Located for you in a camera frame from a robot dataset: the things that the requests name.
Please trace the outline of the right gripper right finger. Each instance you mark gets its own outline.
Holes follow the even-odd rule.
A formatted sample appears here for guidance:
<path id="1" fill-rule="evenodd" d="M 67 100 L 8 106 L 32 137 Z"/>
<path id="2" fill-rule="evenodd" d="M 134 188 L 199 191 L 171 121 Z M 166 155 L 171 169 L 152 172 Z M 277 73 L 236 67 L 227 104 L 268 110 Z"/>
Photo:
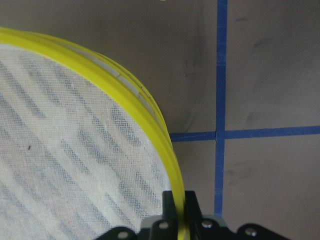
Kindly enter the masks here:
<path id="1" fill-rule="evenodd" d="M 202 219 L 202 212 L 196 196 L 196 193 L 187 190 L 185 193 L 184 214 L 188 224 L 197 224 Z"/>

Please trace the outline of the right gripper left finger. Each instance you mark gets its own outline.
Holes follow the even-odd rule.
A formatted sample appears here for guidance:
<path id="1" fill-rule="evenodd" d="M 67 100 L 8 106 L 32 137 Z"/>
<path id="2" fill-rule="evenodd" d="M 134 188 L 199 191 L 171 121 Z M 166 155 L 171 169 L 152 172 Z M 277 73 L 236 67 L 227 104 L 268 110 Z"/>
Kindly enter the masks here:
<path id="1" fill-rule="evenodd" d="M 172 191 L 162 193 L 162 219 L 170 222 L 178 222 L 178 214 Z"/>

